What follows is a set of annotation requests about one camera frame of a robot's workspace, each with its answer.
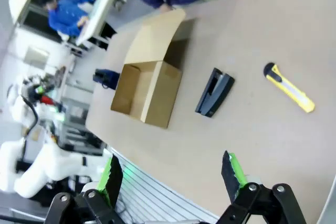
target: box flap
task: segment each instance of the box flap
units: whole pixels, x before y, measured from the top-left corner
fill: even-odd
[[[173,36],[185,17],[183,9],[145,20],[125,59],[125,64],[163,60]]]
[[[140,70],[132,66],[124,66],[120,74],[111,110],[129,114],[132,109],[133,97],[138,85]]]

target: yellow utility knife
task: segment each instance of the yellow utility knife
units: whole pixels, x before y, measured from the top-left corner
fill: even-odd
[[[277,65],[273,62],[267,64],[264,68],[264,76],[274,83],[279,89],[291,97],[304,111],[312,112],[315,104],[306,96],[305,93],[295,87],[289,80],[282,76]]]

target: hand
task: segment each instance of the hand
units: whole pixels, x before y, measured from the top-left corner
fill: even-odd
[[[82,27],[83,25],[85,25],[85,23],[89,21],[89,17],[88,16],[82,16],[80,18],[80,20],[77,22],[77,26],[78,27]]]
[[[159,10],[160,10],[160,12],[162,12],[162,13],[166,13],[166,12],[169,12],[170,10],[172,10],[173,8],[170,6],[170,5],[168,5],[168,4],[162,4],[160,7],[159,7]]]

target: red object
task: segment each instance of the red object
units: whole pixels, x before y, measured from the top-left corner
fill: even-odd
[[[41,97],[40,102],[48,105],[55,105],[54,101],[46,95]]]

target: table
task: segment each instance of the table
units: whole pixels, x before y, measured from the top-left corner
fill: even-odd
[[[93,10],[89,15],[89,21],[84,25],[80,35],[76,39],[77,46],[92,36],[99,35],[113,1],[114,0],[97,0],[95,2]]]
[[[175,50],[184,50],[183,76],[168,129],[110,111],[114,91],[101,85],[87,128],[217,215],[229,205],[222,156],[234,152],[245,174],[259,176],[266,187],[289,184],[307,223],[316,223],[336,172],[335,1],[218,0],[186,13]],[[121,71],[137,29],[111,39],[102,67]],[[315,102],[312,113],[264,77],[270,61]],[[214,67],[236,82],[210,119],[194,110]]]
[[[71,69],[73,68],[75,64],[75,61],[76,61],[76,56],[73,54],[70,54],[64,59],[62,64],[59,66],[59,67],[65,66],[66,70],[63,75],[62,83],[60,87],[56,90],[56,97],[53,97],[53,99],[57,102],[61,102],[62,96],[64,94],[64,89],[66,87],[68,76],[71,72]]]

